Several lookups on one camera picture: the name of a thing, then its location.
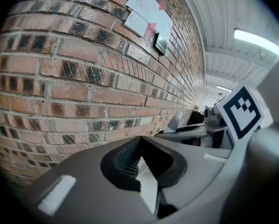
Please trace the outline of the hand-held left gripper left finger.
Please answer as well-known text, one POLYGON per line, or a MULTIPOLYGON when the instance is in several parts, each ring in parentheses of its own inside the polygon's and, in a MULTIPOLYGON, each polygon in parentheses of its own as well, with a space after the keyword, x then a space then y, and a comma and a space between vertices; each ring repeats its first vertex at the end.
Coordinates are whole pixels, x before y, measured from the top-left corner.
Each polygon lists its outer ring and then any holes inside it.
POLYGON ((140 136, 71 155, 26 190, 26 206, 42 224, 151 224, 157 216, 140 195, 140 136))

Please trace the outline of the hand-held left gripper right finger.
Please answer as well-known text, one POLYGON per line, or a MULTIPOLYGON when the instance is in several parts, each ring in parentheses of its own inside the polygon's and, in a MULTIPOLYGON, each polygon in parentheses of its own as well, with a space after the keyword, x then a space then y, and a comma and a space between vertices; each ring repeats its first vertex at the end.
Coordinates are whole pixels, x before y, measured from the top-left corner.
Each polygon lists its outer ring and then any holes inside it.
POLYGON ((141 212, 155 213, 158 197, 173 211, 220 213, 227 192, 210 190, 231 150, 197 147, 156 137, 141 139, 149 167, 141 177, 141 212))

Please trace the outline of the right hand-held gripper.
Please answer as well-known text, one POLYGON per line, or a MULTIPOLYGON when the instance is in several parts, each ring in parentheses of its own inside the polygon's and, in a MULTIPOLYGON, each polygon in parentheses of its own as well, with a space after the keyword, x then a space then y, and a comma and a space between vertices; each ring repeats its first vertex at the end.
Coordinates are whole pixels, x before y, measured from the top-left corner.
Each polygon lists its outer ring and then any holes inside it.
POLYGON ((251 136, 263 120, 263 113, 250 89, 239 85, 212 107, 206 107, 203 121, 180 127, 183 112, 177 112, 155 137, 186 145, 233 148, 251 136))

